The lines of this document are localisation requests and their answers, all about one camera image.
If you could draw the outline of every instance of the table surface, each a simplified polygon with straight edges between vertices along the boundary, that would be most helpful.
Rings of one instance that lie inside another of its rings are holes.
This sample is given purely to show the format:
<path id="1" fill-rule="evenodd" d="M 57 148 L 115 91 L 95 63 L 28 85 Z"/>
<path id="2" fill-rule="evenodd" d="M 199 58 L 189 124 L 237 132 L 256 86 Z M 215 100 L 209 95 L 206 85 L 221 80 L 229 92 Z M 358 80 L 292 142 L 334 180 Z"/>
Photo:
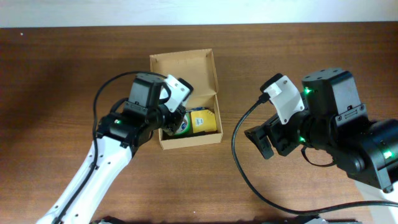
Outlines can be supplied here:
<path id="1" fill-rule="evenodd" d="M 276 73 L 302 90 L 306 74 L 342 67 L 354 74 L 371 119 L 398 117 L 398 23 L 0 29 L 0 218 L 32 223 L 55 203 L 91 145 L 92 102 L 101 84 L 149 70 L 149 55 L 212 48 L 220 90 L 222 143 L 163 151 L 157 136 L 113 182 L 94 218 L 132 222 L 236 222 L 292 217 L 260 201 L 239 174 L 231 135 Z M 99 98 L 105 115 L 134 77 Z M 296 149 L 265 161 L 243 130 L 275 113 L 262 105 L 237 137 L 249 179 L 267 198 L 308 210 L 362 200 L 337 169 L 311 166 Z M 319 164 L 330 157 L 309 150 Z M 326 213 L 372 223 L 366 207 Z"/>

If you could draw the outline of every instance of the white label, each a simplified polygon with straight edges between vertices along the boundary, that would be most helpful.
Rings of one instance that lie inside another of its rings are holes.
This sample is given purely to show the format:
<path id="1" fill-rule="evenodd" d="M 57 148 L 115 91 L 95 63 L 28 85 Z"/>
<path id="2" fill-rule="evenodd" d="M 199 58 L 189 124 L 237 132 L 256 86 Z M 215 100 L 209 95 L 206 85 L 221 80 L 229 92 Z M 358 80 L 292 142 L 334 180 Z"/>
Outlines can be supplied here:
<path id="1" fill-rule="evenodd" d="M 195 120 L 196 120 L 197 126 L 203 125 L 203 118 L 196 118 Z"/>

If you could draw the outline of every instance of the cable connector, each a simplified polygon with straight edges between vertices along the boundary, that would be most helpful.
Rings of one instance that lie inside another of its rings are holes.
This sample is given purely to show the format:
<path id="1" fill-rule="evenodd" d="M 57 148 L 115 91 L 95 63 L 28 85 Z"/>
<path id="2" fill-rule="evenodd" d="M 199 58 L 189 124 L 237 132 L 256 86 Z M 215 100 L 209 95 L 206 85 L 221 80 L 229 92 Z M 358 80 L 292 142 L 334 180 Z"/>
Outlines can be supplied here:
<path id="1" fill-rule="evenodd" d="M 268 93 L 263 93 L 261 96 L 259 96 L 259 100 L 257 101 L 258 103 L 267 103 L 269 101 L 269 96 Z"/>

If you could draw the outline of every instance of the white panel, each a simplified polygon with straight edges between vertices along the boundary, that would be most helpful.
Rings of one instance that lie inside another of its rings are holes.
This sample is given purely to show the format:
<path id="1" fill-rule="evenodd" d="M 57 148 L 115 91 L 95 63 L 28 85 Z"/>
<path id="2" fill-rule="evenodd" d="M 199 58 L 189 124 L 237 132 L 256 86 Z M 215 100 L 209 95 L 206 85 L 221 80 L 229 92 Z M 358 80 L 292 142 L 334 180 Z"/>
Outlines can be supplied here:
<path id="1" fill-rule="evenodd" d="M 398 0 L 0 0 L 0 27 L 398 21 Z"/>

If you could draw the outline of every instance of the cable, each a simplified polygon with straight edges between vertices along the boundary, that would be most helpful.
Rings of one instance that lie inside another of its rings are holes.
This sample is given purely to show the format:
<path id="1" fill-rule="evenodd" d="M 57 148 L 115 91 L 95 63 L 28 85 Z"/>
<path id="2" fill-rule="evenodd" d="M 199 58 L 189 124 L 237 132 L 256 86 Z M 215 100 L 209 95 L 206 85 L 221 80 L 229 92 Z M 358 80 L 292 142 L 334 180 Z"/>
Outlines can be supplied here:
<path id="1" fill-rule="evenodd" d="M 242 118 L 238 121 L 236 124 L 235 130 L 232 135 L 232 140 L 231 140 L 231 149 L 232 149 L 232 155 L 234 157 L 236 166 L 238 167 L 244 181 L 247 183 L 247 185 L 250 187 L 250 189 L 256 194 L 263 202 L 267 203 L 268 205 L 277 208 L 279 210 L 282 210 L 287 213 L 291 213 L 294 215 L 318 215 L 320 213 L 325 213 L 325 212 L 332 212 L 336 210 L 341 210 L 345 208 L 353 208 L 353 207 L 361 207 L 361 206 L 392 206 L 392 207 L 398 207 L 398 203 L 395 202 L 387 202 L 387 201 L 361 201 L 361 202 L 350 202 L 350 203 L 344 203 L 340 205 L 334 205 L 326 208 L 320 208 L 320 209 L 315 209 L 315 210 L 307 210 L 307 211 L 298 211 L 298 210 L 292 210 L 289 208 L 285 208 L 283 206 L 280 206 L 274 202 L 271 202 L 270 200 L 266 199 L 264 196 L 260 194 L 254 188 L 254 186 L 250 183 L 248 177 L 246 174 L 243 172 L 243 169 L 238 161 L 238 157 L 236 156 L 236 151 L 235 151 L 235 138 L 236 138 L 236 133 L 239 130 L 239 127 L 242 125 L 243 121 L 251 114 L 251 112 L 256 109 L 258 105 L 261 103 L 265 103 L 265 100 L 262 96 L 260 96 L 260 99 L 242 116 Z"/>
<path id="2" fill-rule="evenodd" d="M 96 105 L 97 105 L 98 97 L 100 96 L 100 94 L 103 91 L 103 89 L 109 83 L 115 81 L 116 79 L 118 79 L 120 77 L 123 77 L 123 76 L 126 76 L 126 75 L 138 74 L 138 73 L 145 73 L 145 74 L 149 74 L 149 75 L 156 75 L 156 76 L 161 77 L 161 78 L 166 78 L 166 76 L 158 74 L 158 73 L 154 73 L 154 72 L 142 72 L 142 71 L 125 72 L 125 73 L 116 75 L 115 77 L 111 78 L 110 80 L 105 82 L 99 88 L 99 90 L 97 91 L 97 94 L 95 95 L 94 103 L 93 103 L 93 114 L 94 114 L 94 123 L 93 123 L 94 160 L 93 160 L 93 162 L 90 165 L 90 170 L 88 171 L 87 176 L 85 177 L 83 182 L 80 184 L 79 188 L 77 188 L 76 192 L 69 199 L 68 203 L 63 208 L 63 210 L 61 211 L 60 215 L 54 219 L 53 223 L 58 224 L 58 223 L 61 222 L 62 217 L 66 214 L 68 208 L 73 203 L 73 201 L 76 199 L 76 197 L 79 195 L 79 193 L 81 192 L 83 187 L 86 185 L 86 183 L 88 182 L 88 180 L 90 179 L 91 175 L 93 174 L 93 172 L 95 170 L 95 167 L 96 167 L 96 164 L 97 164 L 97 160 L 98 160 L 98 143 L 97 143 L 97 138 L 96 138 L 96 128 L 97 128 L 97 120 L 98 120 Z"/>
<path id="3" fill-rule="evenodd" d="M 307 147 L 303 146 L 303 148 L 301 149 L 301 154 L 303 155 L 304 159 L 305 159 L 307 162 L 309 162 L 311 165 L 316 166 L 316 167 L 331 167 L 331 166 L 336 165 L 336 163 L 335 163 L 334 161 L 332 161 L 332 162 L 329 163 L 329 164 L 322 164 L 322 165 L 312 163 L 312 162 L 308 159 L 308 157 L 307 157 L 307 155 L 306 155 L 306 153 L 305 153 L 305 150 L 306 150 L 306 149 L 307 149 Z"/>

